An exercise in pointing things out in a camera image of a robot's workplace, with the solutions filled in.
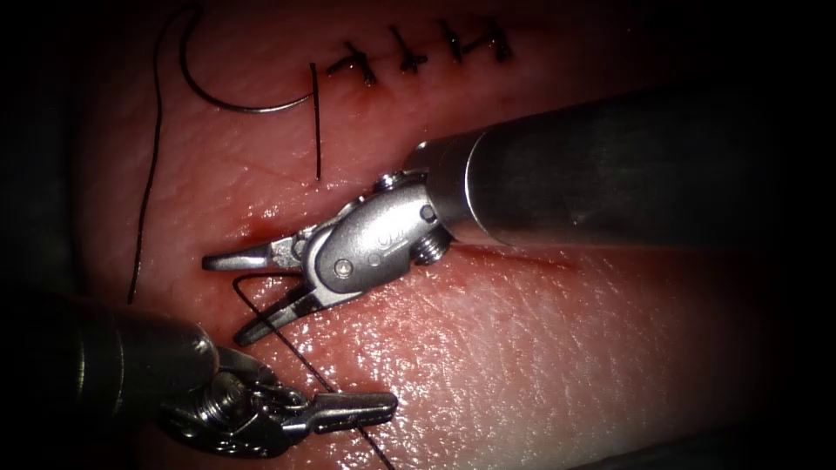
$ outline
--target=metal screw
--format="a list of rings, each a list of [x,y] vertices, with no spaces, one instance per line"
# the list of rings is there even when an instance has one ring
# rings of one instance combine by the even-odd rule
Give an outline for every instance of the metal screw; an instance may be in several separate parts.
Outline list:
[[[421,218],[429,223],[435,222],[435,211],[433,211],[433,208],[429,204],[421,208]]]
[[[338,278],[345,279],[348,276],[351,276],[351,271],[353,270],[354,266],[352,266],[351,261],[348,261],[347,259],[340,259],[334,263],[334,273]]]

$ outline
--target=metal cylindrical shaft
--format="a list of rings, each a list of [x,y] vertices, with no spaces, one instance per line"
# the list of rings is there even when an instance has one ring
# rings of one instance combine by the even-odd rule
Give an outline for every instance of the metal cylindrical shaft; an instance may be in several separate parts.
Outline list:
[[[463,243],[736,249],[779,236],[779,157],[757,93],[688,84],[431,140],[404,169]]]
[[[30,419],[73,430],[130,426],[152,419],[161,400],[208,384],[218,370],[208,335],[187,321],[89,299],[5,293],[19,299],[7,315],[26,359]]]

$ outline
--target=needle driver jaw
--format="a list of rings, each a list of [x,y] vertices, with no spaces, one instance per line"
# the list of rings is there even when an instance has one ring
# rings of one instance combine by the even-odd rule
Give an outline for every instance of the needle driver jaw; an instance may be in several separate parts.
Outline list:
[[[234,339],[251,345],[296,319],[326,310],[399,279],[412,261],[429,265],[447,251],[450,235],[429,203],[423,175],[395,173],[337,215],[295,234],[236,252],[206,256],[207,271],[280,268],[299,271],[302,282],[270,305],[262,319]]]

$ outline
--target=stitch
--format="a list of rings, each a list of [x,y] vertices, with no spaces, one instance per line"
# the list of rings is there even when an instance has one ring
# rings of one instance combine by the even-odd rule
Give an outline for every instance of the stitch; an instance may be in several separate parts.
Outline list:
[[[348,41],[345,42],[345,45],[348,50],[351,51],[351,55],[343,57],[325,69],[328,76],[333,75],[336,71],[345,66],[348,66],[349,69],[353,69],[356,65],[360,67],[360,70],[363,72],[363,83],[366,84],[366,86],[376,84],[377,77],[374,76],[374,72],[372,72],[372,69],[368,66],[368,57],[366,56],[366,53],[357,50],[354,45]]]

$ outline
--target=black suture thread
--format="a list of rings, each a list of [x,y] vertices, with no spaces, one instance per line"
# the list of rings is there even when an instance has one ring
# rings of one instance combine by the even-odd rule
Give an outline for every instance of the black suture thread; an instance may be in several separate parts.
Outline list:
[[[337,62],[333,63],[327,69],[325,69],[325,73],[328,76],[333,75],[339,69],[345,67],[346,65],[353,64],[360,68],[363,72],[363,83],[366,86],[372,86],[373,84],[377,83],[377,77],[374,75],[372,68],[368,66],[368,56],[365,52],[361,52],[354,47],[353,44],[346,41],[344,43],[346,48],[349,52],[351,52],[350,56],[343,57],[342,59],[338,60]]]
[[[313,374],[316,380],[320,382],[322,387],[328,390],[329,393],[334,393],[334,388],[331,387],[331,385],[328,384],[325,378],[320,375],[316,368],[310,362],[308,362],[308,360],[305,358],[305,356],[302,355],[299,349],[296,349],[296,346],[294,346],[293,343],[291,343],[287,338],[285,338],[285,335],[281,334],[278,328],[276,328],[275,326],[273,326],[272,323],[270,323],[270,320],[264,316],[264,313],[261,310],[259,310],[259,308],[255,306],[255,304],[251,302],[250,299],[244,294],[244,291],[241,290],[241,281],[256,278],[301,278],[301,274],[297,272],[254,272],[250,274],[244,274],[233,279],[233,289],[235,290],[235,293],[237,293],[238,296],[241,298],[241,300],[244,301],[246,306],[250,307],[250,310],[252,310],[253,313],[255,313],[255,316],[258,317],[262,322],[264,322],[264,324],[267,325],[267,327],[270,328],[270,330],[273,333],[275,333],[276,336],[279,337],[281,342],[284,343],[285,346],[287,346],[290,349],[291,353],[293,353],[293,355],[296,356],[297,359],[302,361],[302,365],[304,365],[305,368],[311,374]]]
[[[316,64],[311,63],[313,95],[313,130],[316,133],[316,180],[322,176],[322,139],[320,138],[320,83],[316,77]]]
[[[357,426],[357,430],[360,431],[363,439],[368,442],[368,444],[372,447],[372,450],[374,450],[374,453],[376,453],[378,458],[381,459],[381,462],[383,462],[383,466],[386,467],[386,470],[394,470],[394,465],[392,465],[392,462],[389,461],[389,457],[383,453],[383,449],[377,446],[377,442],[372,439],[372,436],[368,435],[368,431],[366,431],[363,426]]]
[[[157,95],[157,123],[154,125],[154,150],[151,154],[151,168],[148,171],[148,180],[145,182],[145,192],[142,195],[142,203],[139,205],[139,222],[137,227],[137,247],[133,254],[133,273],[131,274],[131,284],[128,286],[128,305],[133,304],[133,299],[137,295],[137,282],[139,279],[139,267],[142,261],[142,237],[145,229],[145,214],[148,212],[148,200],[151,198],[151,188],[154,185],[154,173],[157,170],[157,160],[159,157],[159,132],[163,127],[163,93],[159,88],[159,70],[157,66],[157,59],[159,57],[159,48],[163,43],[163,37],[169,26],[174,23],[181,13],[191,9],[191,5],[176,10],[163,23],[163,28],[157,35],[157,40],[154,42],[153,55],[153,70],[154,70],[154,91]]]
[[[401,52],[403,52],[401,71],[411,70],[413,73],[418,73],[418,65],[425,64],[428,60],[427,56],[423,54],[415,55],[414,52],[409,49],[407,42],[403,40],[401,33],[398,32],[398,29],[395,28],[394,25],[390,25],[389,30],[392,31],[392,34],[394,34],[394,39],[397,41],[398,45],[401,46]]]
[[[297,98],[294,101],[289,101],[284,104],[278,104],[275,106],[262,106],[262,107],[252,107],[252,106],[240,106],[237,104],[230,104],[216,97],[213,97],[202,88],[198,86],[198,84],[192,78],[192,74],[189,73],[188,64],[185,58],[185,50],[186,45],[188,44],[189,37],[191,37],[192,33],[194,32],[194,28],[200,20],[200,16],[203,13],[203,6],[199,3],[191,3],[180,7],[179,9],[175,10],[163,23],[163,27],[160,29],[159,34],[157,35],[157,40],[154,42],[154,54],[153,54],[153,75],[154,75],[154,92],[157,98],[157,122],[154,125],[154,146],[153,152],[151,156],[151,168],[148,171],[148,179],[145,182],[145,192],[142,196],[142,202],[139,206],[139,222],[137,227],[137,244],[136,250],[133,256],[133,270],[131,273],[131,283],[128,285],[128,295],[127,295],[127,303],[128,305],[133,304],[133,300],[137,294],[137,283],[139,280],[139,268],[141,266],[142,261],[142,241],[143,235],[145,230],[145,214],[148,212],[148,201],[151,198],[151,189],[154,184],[154,174],[157,170],[157,162],[159,158],[159,134],[162,129],[163,125],[163,95],[162,91],[159,88],[159,69],[158,69],[158,59],[159,59],[159,49],[163,42],[163,37],[165,33],[168,31],[168,28],[171,27],[174,20],[176,20],[180,15],[184,12],[192,10],[192,18],[189,20],[189,24],[185,27],[183,31],[183,36],[180,38],[180,69],[183,71],[183,77],[185,78],[186,82],[192,88],[192,90],[197,93],[200,97],[205,99],[211,104],[214,104],[220,108],[229,110],[229,111],[237,111],[237,112],[247,112],[247,113],[266,113],[266,112],[274,112],[274,111],[282,111],[296,104],[302,103],[303,101],[307,100],[311,97],[311,94],[307,94],[303,97]]]
[[[197,26],[200,17],[203,15],[203,7],[199,4],[194,4],[181,9],[181,11],[189,9],[193,9],[194,13],[192,14],[192,17],[189,19],[189,23],[183,30],[182,38],[180,38],[180,69],[183,71],[183,78],[185,78],[185,81],[189,84],[189,87],[192,89],[192,91],[197,93],[198,96],[202,97],[209,103],[218,106],[219,108],[223,108],[229,111],[246,112],[251,114],[283,111],[287,108],[294,107],[296,104],[302,103],[303,101],[311,97],[311,93],[308,93],[303,97],[296,98],[286,103],[276,104],[274,106],[242,106],[240,104],[227,103],[226,101],[216,98],[210,95],[208,91],[200,88],[200,85],[198,85],[197,82],[194,81],[194,78],[192,78],[192,74],[189,72],[189,66],[188,62],[186,61],[185,52],[186,47],[189,44],[189,38],[192,37],[194,28],[195,26]]]
[[[490,43],[491,46],[496,47],[496,61],[504,62],[505,59],[512,55],[508,39],[505,37],[505,31],[493,19],[489,18],[488,24],[490,25],[490,31],[478,37],[474,42],[462,47],[462,53],[467,54],[482,44]]]
[[[302,362],[302,365],[304,365],[305,368],[311,374],[313,374],[316,380],[320,382],[320,385],[322,385],[322,387],[325,388],[327,392],[336,393],[336,390],[334,390],[334,388],[330,384],[328,384],[328,381],[320,375],[319,371],[316,370],[314,365],[311,364],[305,358],[302,352],[299,349],[297,349],[296,346],[294,346],[289,339],[285,338],[285,335],[279,332],[278,328],[276,328],[275,326],[273,326],[272,323],[270,323],[270,320],[268,320],[267,317],[264,316],[264,313],[261,310],[259,310],[259,308],[255,306],[255,304],[246,296],[246,294],[244,294],[244,291],[241,290],[241,281],[256,278],[301,278],[301,274],[299,274],[298,272],[252,272],[249,274],[238,276],[237,278],[233,279],[233,290],[236,294],[238,294],[238,297],[246,304],[246,306],[248,306],[250,310],[252,310],[253,313],[255,313],[255,316],[258,317],[262,322],[264,322],[264,324],[267,325],[267,327],[270,328],[270,330],[272,330],[273,333],[275,333],[275,335],[279,337],[279,340],[281,340],[281,342],[284,343],[288,349],[290,349],[291,353],[293,353],[293,355],[296,356],[296,358]],[[375,442],[374,439],[372,439],[372,436],[368,434],[366,429],[363,426],[357,426],[356,429],[360,431],[360,434],[363,436],[363,439],[365,439],[366,442],[368,442],[368,444],[372,447],[372,450],[374,450],[374,453],[376,453],[381,462],[383,462],[383,466],[385,466],[387,470],[395,470],[394,466],[392,465],[392,462],[389,461],[389,458],[377,445],[377,442]]]

